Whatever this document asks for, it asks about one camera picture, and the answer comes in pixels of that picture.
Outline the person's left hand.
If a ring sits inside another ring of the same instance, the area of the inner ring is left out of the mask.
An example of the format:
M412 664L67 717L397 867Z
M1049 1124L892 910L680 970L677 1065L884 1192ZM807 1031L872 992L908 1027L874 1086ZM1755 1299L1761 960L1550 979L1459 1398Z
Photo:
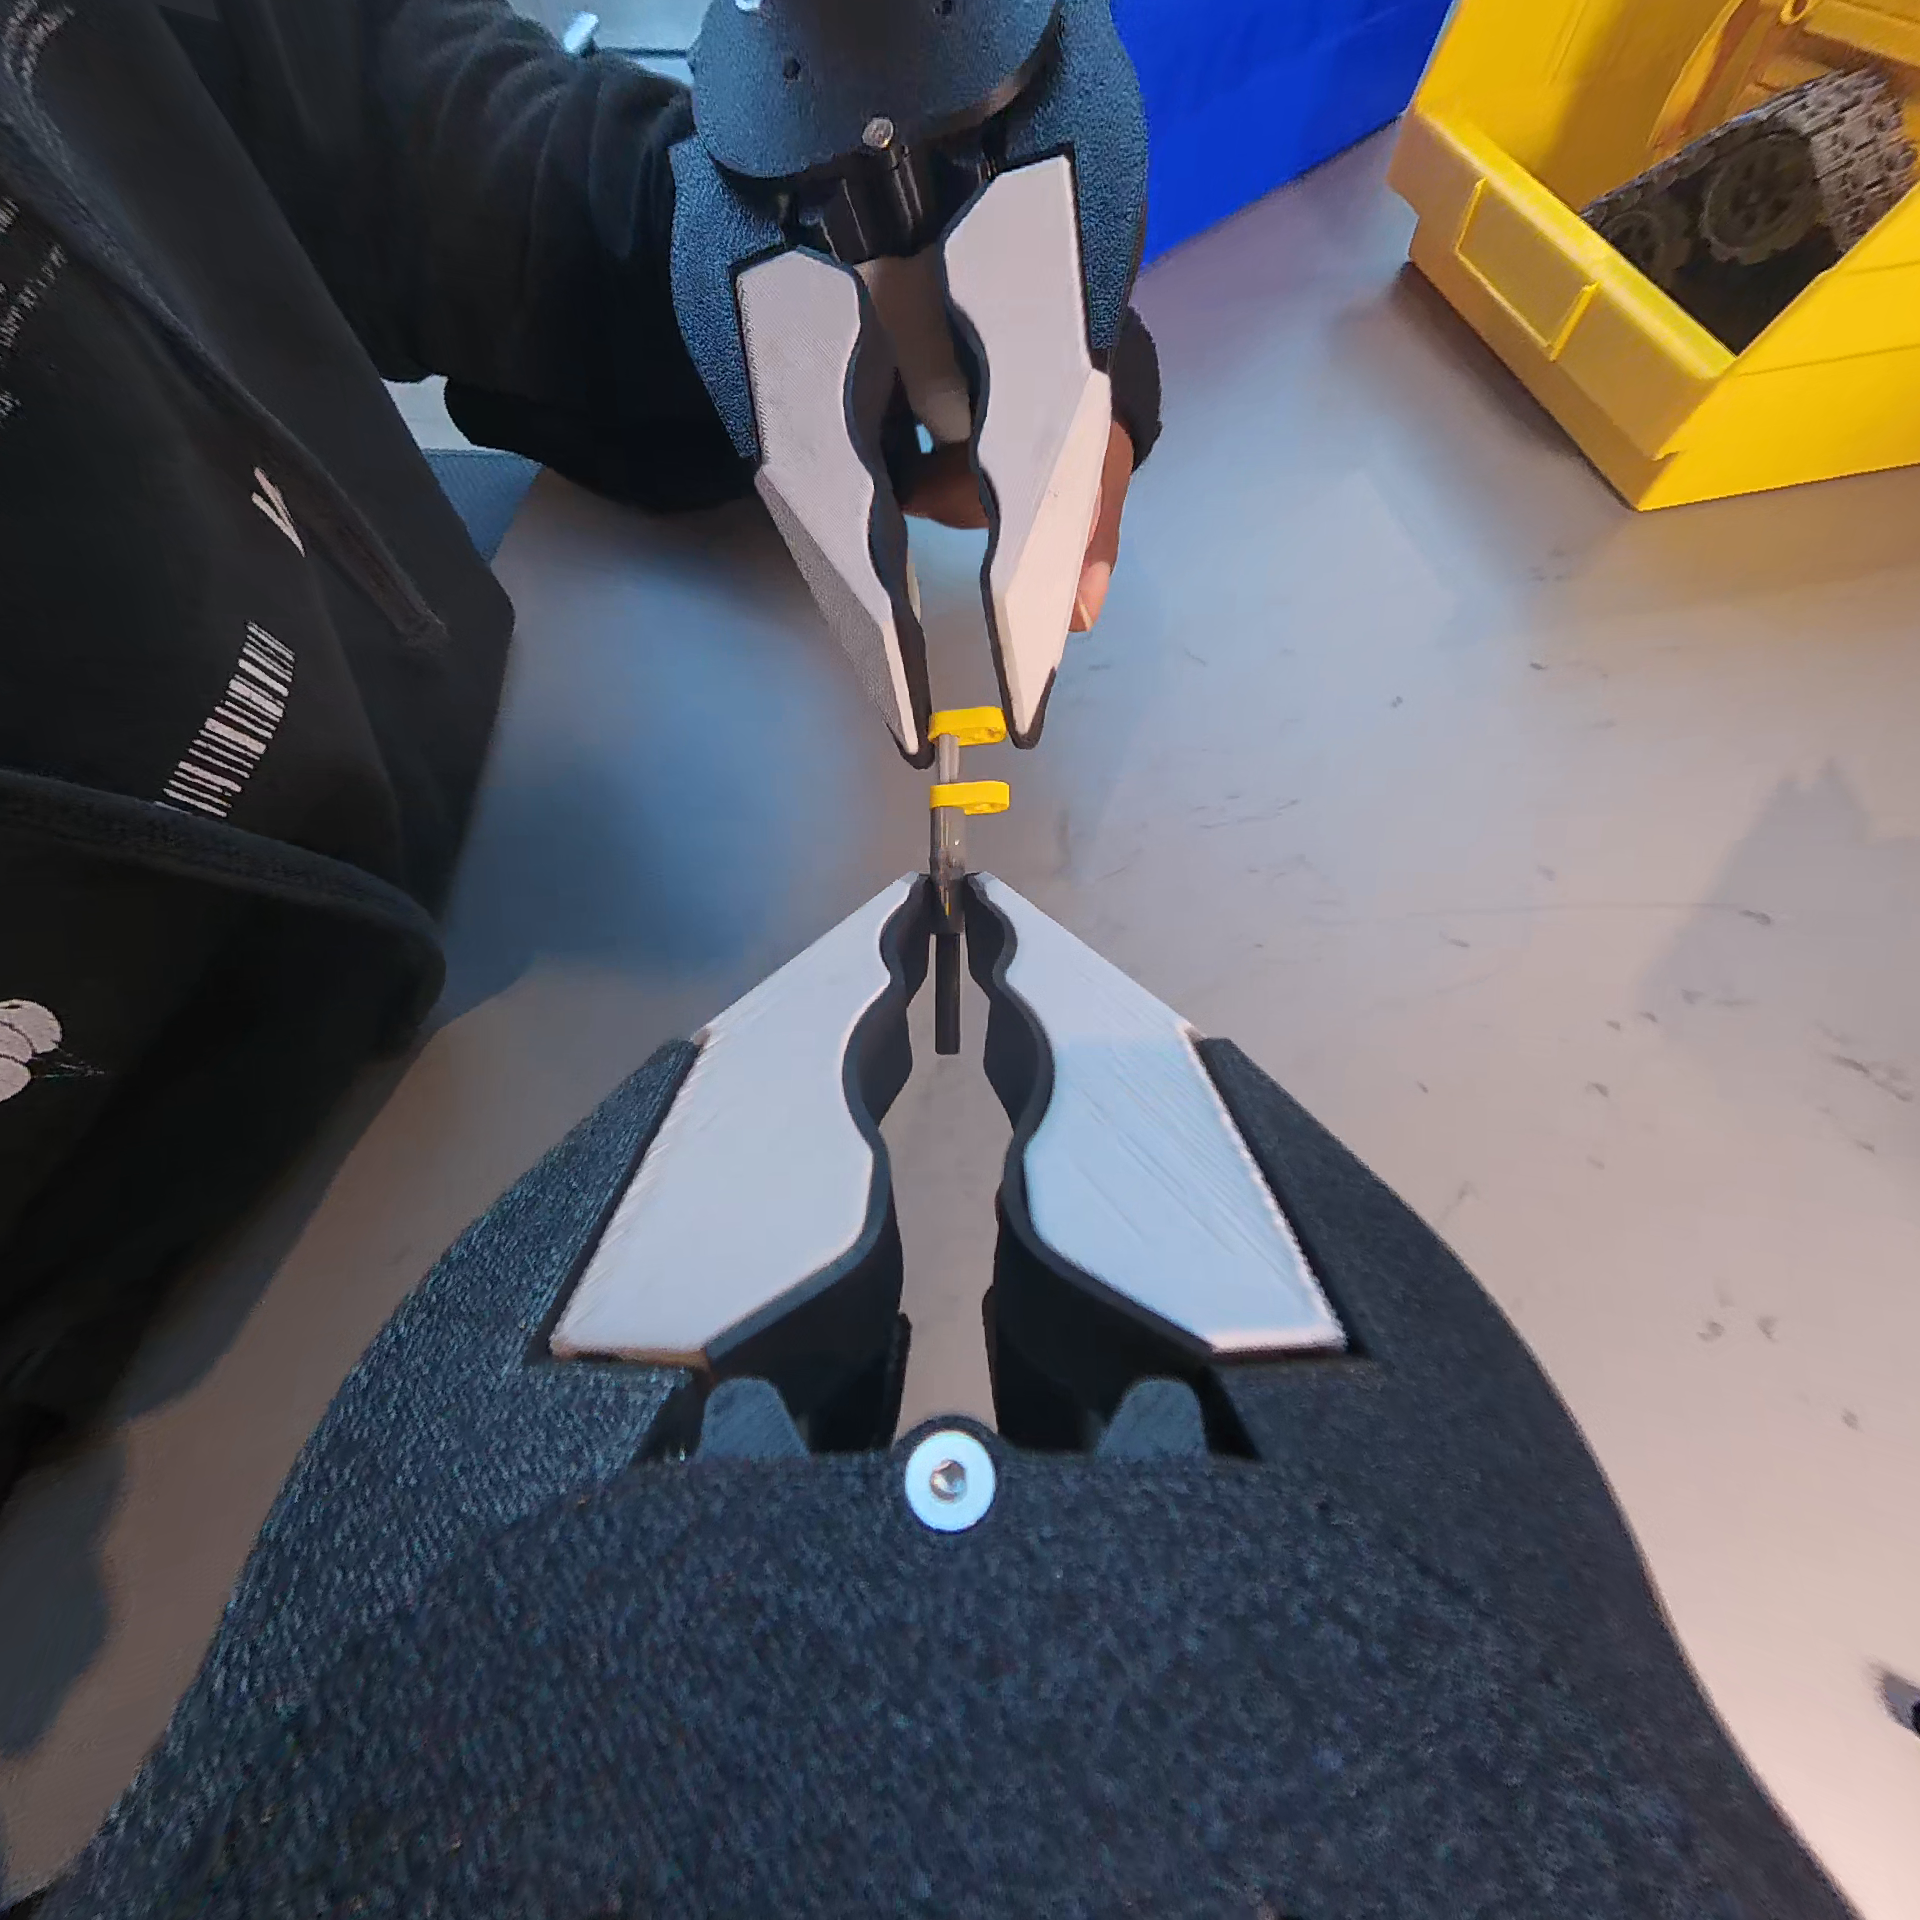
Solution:
M1068 634L1090 634L1097 619L1104 614L1107 594L1113 588L1116 552L1120 552L1120 521L1126 506L1126 492L1138 475L1138 448L1126 425L1116 420L1107 438L1107 454L1100 463L1100 492L1097 511L1090 517L1090 543L1083 552L1083 565L1074 588L1074 606L1068 619Z

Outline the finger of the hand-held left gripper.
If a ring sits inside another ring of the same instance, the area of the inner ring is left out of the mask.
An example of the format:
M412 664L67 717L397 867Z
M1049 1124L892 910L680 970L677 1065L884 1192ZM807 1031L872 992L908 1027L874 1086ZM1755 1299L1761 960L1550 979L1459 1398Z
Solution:
M1068 155L984 183L942 239L945 306L975 375L981 600L1002 719L1035 747L1100 506L1113 384L1090 306Z
M781 251L734 279L759 492L897 756L926 769L932 681L882 430L897 355L862 279Z

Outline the yellow tracked toy vehicle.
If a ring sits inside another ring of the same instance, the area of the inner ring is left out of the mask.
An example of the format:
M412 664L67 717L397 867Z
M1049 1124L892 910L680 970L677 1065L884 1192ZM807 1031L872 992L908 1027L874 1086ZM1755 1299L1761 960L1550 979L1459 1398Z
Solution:
M1746 349L1916 189L1916 5L1722 5L1580 220Z

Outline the person's black hoodie torso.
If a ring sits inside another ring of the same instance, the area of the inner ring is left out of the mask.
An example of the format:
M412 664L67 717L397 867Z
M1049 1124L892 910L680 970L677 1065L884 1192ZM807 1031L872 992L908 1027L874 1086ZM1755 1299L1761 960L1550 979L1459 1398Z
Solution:
M404 1043L514 612L390 387L510 396L504 5L3 5L3 1492Z

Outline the yellow bin with toy vehicle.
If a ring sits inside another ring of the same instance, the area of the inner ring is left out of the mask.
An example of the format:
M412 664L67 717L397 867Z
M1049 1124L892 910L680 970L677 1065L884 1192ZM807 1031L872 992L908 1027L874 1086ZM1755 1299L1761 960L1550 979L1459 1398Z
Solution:
M1632 511L1916 463L1916 189L1723 349L1580 209L1722 5L1455 5L1388 167L1410 266Z

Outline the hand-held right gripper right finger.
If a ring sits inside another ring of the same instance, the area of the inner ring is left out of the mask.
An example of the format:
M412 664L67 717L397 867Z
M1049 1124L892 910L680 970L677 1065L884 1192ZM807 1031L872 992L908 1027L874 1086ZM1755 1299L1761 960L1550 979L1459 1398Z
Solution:
M1226 1375L1346 1357L1346 1327L1201 1034L1012 885L967 885L985 1078L1012 1138L984 1304L999 1436L1097 1448L1152 1380L1245 1448Z

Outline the person's left forearm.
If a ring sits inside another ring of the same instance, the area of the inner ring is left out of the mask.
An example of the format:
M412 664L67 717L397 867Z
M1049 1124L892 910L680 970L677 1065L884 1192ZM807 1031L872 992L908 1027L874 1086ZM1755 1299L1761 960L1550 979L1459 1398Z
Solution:
M442 375L467 440L624 506L749 498L672 314L690 92L507 5L395 5L366 77L393 367Z

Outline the blue plastic bin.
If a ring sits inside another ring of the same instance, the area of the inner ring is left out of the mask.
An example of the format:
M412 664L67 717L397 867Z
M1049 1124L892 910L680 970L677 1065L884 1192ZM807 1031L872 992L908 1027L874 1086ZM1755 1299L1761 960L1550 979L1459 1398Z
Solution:
M1151 137L1144 263L1388 128L1450 5L1113 5Z

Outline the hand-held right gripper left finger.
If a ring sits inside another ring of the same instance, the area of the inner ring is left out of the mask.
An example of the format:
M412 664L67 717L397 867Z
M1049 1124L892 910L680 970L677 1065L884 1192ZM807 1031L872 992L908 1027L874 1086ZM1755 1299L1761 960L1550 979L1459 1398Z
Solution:
M925 975L926 878L905 877L692 1039L553 1358L759 1380L807 1448L892 1443L910 1324L882 1119Z

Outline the grey desk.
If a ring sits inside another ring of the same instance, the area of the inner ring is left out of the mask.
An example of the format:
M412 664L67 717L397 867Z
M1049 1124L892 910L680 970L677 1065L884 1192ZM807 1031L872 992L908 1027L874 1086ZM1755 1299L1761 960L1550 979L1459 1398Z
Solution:
M1637 512L1408 267L1393 134L1159 258L1167 430L972 859L1236 1039L1556 1375L1729 1727L1916 1917L1916 475ZM661 1043L925 863L759 511L541 476L445 1001L3 1519L3 1897L337 1384Z

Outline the grey axle pin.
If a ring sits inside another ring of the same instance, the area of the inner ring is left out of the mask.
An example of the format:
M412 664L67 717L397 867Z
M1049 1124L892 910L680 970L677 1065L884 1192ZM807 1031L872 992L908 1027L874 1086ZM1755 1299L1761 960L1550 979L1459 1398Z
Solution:
M967 817L960 808L932 803L932 954L934 954L934 1048L956 1056L963 1043L963 878Z

